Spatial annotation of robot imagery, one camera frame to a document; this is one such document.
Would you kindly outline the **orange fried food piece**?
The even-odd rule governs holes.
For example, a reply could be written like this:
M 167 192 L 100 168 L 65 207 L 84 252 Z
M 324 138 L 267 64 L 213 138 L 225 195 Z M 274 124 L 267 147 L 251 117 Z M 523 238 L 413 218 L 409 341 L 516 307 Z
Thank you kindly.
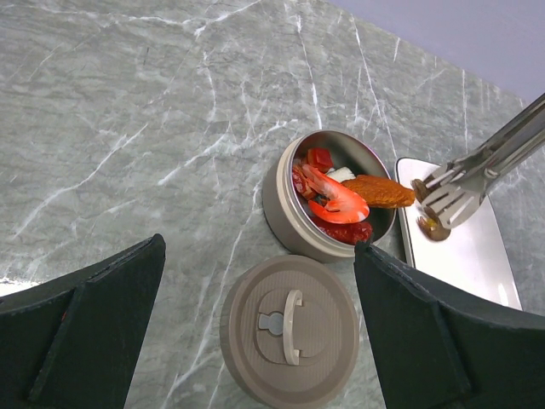
M 412 189 L 385 177 L 358 175 L 341 184 L 361 196 L 369 207 L 397 209 L 413 205 L 416 199 Z

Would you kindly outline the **grey raw shrimp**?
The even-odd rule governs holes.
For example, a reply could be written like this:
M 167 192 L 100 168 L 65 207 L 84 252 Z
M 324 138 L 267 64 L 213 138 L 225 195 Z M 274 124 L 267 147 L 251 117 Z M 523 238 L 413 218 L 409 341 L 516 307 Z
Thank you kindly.
M 420 179 L 414 179 L 411 182 L 411 186 L 415 192 L 416 200 L 420 203 L 423 211 L 423 216 L 419 216 L 416 220 L 418 227 L 431 241 L 440 242 L 446 240 L 450 236 L 450 230 L 441 225 L 438 215 L 432 209 L 422 204 L 431 191 Z

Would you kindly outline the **dark red octopus tentacle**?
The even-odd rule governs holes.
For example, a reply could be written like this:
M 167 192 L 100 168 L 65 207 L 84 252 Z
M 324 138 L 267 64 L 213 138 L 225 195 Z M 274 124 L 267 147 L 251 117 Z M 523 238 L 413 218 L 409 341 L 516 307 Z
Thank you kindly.
M 292 182 L 296 192 L 301 195 L 305 200 L 312 200 L 316 197 L 316 193 L 307 183 L 307 178 L 304 175 L 300 165 L 295 164 L 292 166 Z

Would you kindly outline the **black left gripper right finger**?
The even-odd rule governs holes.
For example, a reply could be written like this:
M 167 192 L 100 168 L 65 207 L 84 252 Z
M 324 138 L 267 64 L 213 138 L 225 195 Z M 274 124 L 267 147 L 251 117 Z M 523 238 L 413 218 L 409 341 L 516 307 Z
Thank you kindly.
M 544 318 L 355 246 L 354 273 L 388 408 L 542 408 Z

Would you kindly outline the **steel serving tongs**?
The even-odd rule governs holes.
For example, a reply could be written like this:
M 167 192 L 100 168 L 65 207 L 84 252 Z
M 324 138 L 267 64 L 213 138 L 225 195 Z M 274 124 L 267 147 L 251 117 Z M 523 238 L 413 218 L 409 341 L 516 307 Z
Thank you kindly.
M 422 201 L 446 229 L 456 228 L 481 206 L 494 185 L 544 146 L 544 96 L 540 95 L 468 155 L 431 173 Z

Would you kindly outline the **brown round lunch box lid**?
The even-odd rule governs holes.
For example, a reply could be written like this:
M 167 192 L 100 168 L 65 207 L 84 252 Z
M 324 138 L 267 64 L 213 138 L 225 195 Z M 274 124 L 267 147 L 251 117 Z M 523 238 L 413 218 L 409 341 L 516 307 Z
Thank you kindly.
M 359 353 L 352 298 L 324 264 L 276 256 L 242 274 L 221 311 L 221 352 L 237 385 L 271 408 L 320 408 Z

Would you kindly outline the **red cooked shrimp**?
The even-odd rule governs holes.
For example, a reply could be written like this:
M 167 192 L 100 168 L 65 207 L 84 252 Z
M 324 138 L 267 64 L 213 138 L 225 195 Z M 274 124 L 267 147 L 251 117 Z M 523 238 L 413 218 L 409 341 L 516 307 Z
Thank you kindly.
M 308 185 L 327 198 L 325 205 L 315 200 L 308 202 L 309 210 L 316 217 L 334 224 L 354 224 L 369 216 L 370 207 L 357 193 L 309 164 L 304 164 L 302 171 Z

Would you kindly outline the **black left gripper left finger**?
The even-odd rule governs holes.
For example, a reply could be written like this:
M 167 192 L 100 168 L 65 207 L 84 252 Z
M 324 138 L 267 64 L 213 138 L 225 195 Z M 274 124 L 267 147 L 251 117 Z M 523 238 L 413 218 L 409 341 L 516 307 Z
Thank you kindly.
M 165 264 L 164 238 L 1 299 L 3 408 L 122 408 Z

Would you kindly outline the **sushi roll piece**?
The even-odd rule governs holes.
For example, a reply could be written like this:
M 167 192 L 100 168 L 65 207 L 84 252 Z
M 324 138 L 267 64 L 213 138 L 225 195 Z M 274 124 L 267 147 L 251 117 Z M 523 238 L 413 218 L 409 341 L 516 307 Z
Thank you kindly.
M 354 173 L 348 167 L 331 169 L 327 172 L 326 175 L 339 183 L 342 183 L 343 181 L 353 180 L 356 178 L 356 175 L 354 175 Z

